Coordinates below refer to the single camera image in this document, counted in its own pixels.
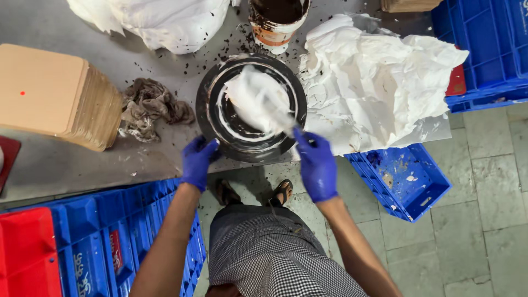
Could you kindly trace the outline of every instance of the foot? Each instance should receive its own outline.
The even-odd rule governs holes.
[[[220,205],[228,205],[231,201],[240,201],[240,196],[233,190],[227,180],[218,180],[216,182],[216,196]]]
[[[286,192],[286,199],[284,199],[283,193]],[[277,189],[277,199],[279,199],[280,203],[284,205],[288,200],[290,200],[291,194],[293,192],[293,187],[290,184],[290,181],[283,180],[282,183],[279,185],[279,188]]]

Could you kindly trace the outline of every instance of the forearm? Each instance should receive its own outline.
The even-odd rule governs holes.
[[[402,296],[340,197],[317,203],[337,240],[346,271],[371,297]]]
[[[200,191],[182,183],[134,280],[130,296],[174,296],[180,291],[189,232]]]

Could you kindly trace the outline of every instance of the red object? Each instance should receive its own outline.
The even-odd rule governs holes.
[[[4,152],[4,167],[0,169],[0,193],[2,193],[9,171],[11,171],[16,155],[18,155],[20,150],[20,142],[0,136],[0,147]]]
[[[117,272],[121,267],[123,267],[123,257],[121,256],[121,244],[119,243],[119,229],[110,232],[110,250],[112,251],[114,271]]]
[[[62,296],[48,208],[0,215],[0,296]]]
[[[447,87],[446,96],[462,95],[465,94],[466,79],[464,78],[464,66],[458,65],[451,71],[451,77],[449,78],[449,86]]]

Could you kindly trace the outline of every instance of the black bowl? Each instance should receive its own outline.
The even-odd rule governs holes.
[[[295,140],[281,133],[266,135],[244,121],[225,98],[224,83],[231,80],[246,65],[266,72],[285,86],[290,109],[301,127],[306,121],[306,95],[299,79],[281,61],[263,54],[239,54],[217,64],[205,75],[196,94],[196,115],[205,138],[220,140],[220,150],[230,159],[257,163],[272,160],[287,152]]]

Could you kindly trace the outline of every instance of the crate handle hole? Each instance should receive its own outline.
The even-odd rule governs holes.
[[[431,197],[427,197],[423,202],[422,204],[420,204],[420,206],[424,206],[427,204],[427,202],[429,202],[429,200],[431,200],[432,198]]]

